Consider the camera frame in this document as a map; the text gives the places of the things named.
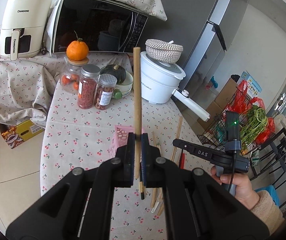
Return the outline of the person's right hand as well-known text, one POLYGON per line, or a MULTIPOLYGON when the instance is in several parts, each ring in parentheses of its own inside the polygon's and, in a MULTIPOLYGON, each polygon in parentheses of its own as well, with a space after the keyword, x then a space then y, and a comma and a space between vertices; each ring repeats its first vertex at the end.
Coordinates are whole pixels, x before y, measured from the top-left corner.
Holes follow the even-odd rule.
MULTIPOLYGON (((210 170, 212 178, 221 184, 230 184, 231 175, 223 174, 216 176, 216 167, 213 166, 210 170)), ((252 189, 251 182, 246 174, 235 173, 232 184, 236 186, 235 198, 242 203, 248 210, 252 210, 259 202, 259 195, 252 189)))

